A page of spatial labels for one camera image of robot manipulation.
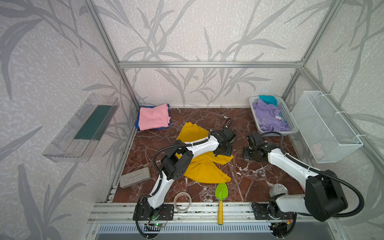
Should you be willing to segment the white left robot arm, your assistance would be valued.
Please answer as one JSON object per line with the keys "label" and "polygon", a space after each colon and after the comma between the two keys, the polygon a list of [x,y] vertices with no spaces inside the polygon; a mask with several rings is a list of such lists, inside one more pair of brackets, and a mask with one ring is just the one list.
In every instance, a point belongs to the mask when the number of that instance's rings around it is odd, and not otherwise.
{"label": "white left robot arm", "polygon": [[236,134],[231,129],[210,131],[207,137],[197,141],[184,143],[178,140],[173,145],[159,150],[153,158],[159,177],[149,195],[142,196],[138,204],[142,204],[149,212],[158,210],[164,204],[173,182],[186,173],[194,158],[209,152],[215,157],[229,157],[235,138]]}

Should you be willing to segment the yellow printed t-shirt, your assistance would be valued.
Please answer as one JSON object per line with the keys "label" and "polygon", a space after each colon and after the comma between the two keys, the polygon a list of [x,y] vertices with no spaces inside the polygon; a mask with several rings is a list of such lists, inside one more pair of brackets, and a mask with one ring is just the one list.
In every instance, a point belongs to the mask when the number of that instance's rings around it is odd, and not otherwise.
{"label": "yellow printed t-shirt", "polygon": [[[182,142],[194,142],[207,137],[209,132],[191,122],[185,123],[178,140]],[[222,172],[216,164],[225,165],[229,163],[233,157],[218,155],[208,152],[192,159],[184,176],[198,183],[203,184],[220,184],[228,183],[232,179]]]}

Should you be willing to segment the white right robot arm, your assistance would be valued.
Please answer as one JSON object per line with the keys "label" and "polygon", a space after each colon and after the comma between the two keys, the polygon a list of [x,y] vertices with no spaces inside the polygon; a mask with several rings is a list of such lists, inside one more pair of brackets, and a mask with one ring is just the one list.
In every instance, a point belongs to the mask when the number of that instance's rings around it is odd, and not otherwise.
{"label": "white right robot arm", "polygon": [[247,137],[249,145],[244,147],[244,158],[256,162],[268,162],[294,178],[304,188],[304,193],[290,195],[285,187],[271,194],[264,208],[272,219],[284,213],[307,214],[320,222],[332,218],[348,208],[341,183],[332,171],[319,174],[303,162],[293,158],[280,147],[266,143],[259,133]]}

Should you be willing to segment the grey plastic laundry basket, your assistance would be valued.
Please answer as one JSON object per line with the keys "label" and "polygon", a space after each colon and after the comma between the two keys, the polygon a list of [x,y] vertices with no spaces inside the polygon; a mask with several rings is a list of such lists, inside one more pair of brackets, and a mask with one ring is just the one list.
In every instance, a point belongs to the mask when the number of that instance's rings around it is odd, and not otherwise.
{"label": "grey plastic laundry basket", "polygon": [[265,133],[267,137],[277,137],[278,136],[277,133],[280,133],[280,134],[282,134],[284,136],[287,136],[289,134],[297,133],[299,128],[297,127],[297,124],[296,124],[296,122],[295,122],[291,112],[289,111],[287,105],[285,104],[284,100],[282,98],[280,98],[280,97],[275,97],[275,98],[278,101],[278,106],[277,107],[282,109],[282,115],[283,115],[285,121],[287,121],[290,124],[291,130],[288,131],[288,132],[264,132],[264,131],[260,130],[259,123],[258,123],[257,117],[255,115],[255,112],[254,112],[253,106],[252,106],[252,104],[254,102],[259,100],[259,96],[255,96],[255,97],[250,97],[249,98],[249,103],[250,103],[251,112],[252,112],[252,115],[254,117],[254,122],[256,123],[258,132],[260,134]]}

